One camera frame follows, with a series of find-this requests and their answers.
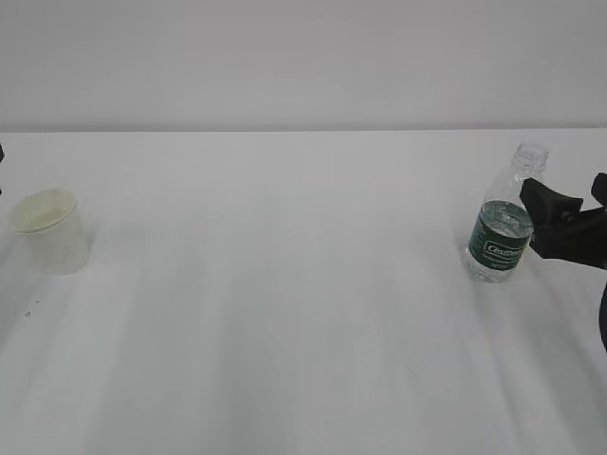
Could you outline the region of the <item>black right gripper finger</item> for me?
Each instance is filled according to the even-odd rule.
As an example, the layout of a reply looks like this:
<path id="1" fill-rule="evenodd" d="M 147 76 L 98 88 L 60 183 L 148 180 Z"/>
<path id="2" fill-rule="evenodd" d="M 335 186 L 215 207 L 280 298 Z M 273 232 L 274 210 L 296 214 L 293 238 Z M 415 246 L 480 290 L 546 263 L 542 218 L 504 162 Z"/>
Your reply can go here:
<path id="1" fill-rule="evenodd" d="M 607 207 L 607 174 L 599 173 L 593 182 L 591 194 L 603 207 Z"/>
<path id="2" fill-rule="evenodd" d="M 536 232 L 566 226 L 576 219 L 583 199 L 551 190 L 534 178 L 527 178 L 520 192 L 524 208 Z"/>

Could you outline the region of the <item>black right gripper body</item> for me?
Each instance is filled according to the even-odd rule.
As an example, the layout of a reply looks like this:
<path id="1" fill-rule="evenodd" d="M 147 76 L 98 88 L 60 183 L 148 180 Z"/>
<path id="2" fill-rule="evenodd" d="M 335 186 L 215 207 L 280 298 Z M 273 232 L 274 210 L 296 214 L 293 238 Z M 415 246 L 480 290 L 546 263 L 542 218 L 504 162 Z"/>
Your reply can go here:
<path id="1" fill-rule="evenodd" d="M 562 216 L 535 228 L 531 248 L 543 259 L 606 268 L 606 208 Z"/>

